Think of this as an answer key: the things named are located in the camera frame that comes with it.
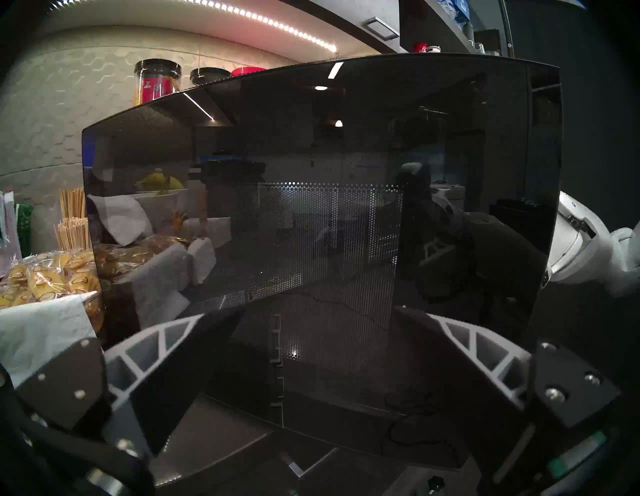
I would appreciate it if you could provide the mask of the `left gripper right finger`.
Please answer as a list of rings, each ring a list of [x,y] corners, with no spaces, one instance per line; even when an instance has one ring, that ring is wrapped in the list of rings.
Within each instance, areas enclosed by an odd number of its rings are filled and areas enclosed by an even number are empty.
[[[620,389],[556,340],[529,352],[481,326],[396,306],[427,389],[477,464],[478,495],[585,495],[611,456]]]

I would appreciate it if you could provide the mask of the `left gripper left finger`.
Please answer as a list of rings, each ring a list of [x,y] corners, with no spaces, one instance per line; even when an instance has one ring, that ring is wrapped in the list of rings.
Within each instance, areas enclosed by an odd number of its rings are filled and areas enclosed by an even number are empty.
[[[17,387],[49,428],[157,456],[213,377],[243,306],[151,326],[103,351],[82,338]]]

